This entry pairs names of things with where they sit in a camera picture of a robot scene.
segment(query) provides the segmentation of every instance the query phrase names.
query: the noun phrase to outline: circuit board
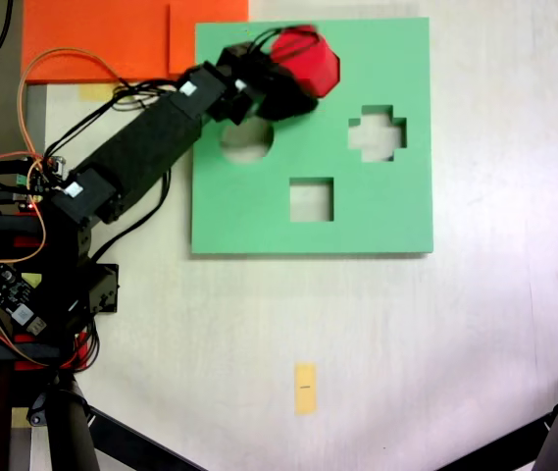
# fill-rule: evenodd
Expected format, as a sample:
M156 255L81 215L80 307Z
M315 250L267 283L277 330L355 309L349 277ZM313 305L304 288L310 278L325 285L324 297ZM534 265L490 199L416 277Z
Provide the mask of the circuit board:
M37 336L46 323L30 308L34 288L15 270L0 264L0 308L28 332Z

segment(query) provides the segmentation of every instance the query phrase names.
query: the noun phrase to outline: green shape sorter board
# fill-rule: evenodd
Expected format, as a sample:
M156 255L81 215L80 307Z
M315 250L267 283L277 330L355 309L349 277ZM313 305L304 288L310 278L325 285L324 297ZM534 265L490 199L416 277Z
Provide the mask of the green shape sorter board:
M431 252L429 20L314 22L341 61L339 85L316 111L274 123L269 153L232 163L211 123L194 146L192 252ZM203 24L198 62L230 44L293 23ZM363 162L348 148L349 123L366 108L391 110L406 124L393 161ZM332 180L332 221L291 222L292 179Z

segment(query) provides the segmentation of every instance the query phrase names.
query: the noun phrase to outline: orange sheet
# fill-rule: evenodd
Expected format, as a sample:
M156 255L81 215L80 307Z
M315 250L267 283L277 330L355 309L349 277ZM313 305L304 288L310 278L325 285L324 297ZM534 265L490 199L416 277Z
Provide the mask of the orange sheet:
M248 19L247 0L25 0L22 69L52 47L80 47L125 79L174 77L194 63L195 24ZM46 59L28 82L109 81L73 55Z

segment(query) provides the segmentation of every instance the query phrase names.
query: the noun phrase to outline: white label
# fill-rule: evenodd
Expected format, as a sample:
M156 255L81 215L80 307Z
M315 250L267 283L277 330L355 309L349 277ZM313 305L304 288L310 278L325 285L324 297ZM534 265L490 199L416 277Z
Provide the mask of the white label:
M43 329L47 327L45 321L40 317L34 318L34 320L27 326L27 331L33 334L34 336L38 336Z
M20 325L24 326L25 323L32 318L34 313L30 311L30 308L25 304L20 304L20 307L15 309L15 312L11 315L13 316L13 319L20 323Z
M184 93L187 96L191 96L194 91L196 91L198 87L191 83L190 81L186 81L184 85L180 88L180 93Z

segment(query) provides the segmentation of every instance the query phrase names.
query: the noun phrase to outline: white table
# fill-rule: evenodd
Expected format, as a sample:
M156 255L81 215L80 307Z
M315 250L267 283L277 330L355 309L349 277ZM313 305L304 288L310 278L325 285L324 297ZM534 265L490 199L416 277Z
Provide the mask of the white table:
M164 208L103 259L121 265L120 311L98 317L86 397L209 470L432 470L558 400L558 0L383 3L256 0L251 18L431 18L434 254L192 257L185 158ZM85 114L76 98L48 87L48 143ZM308 416L300 361L318 367Z

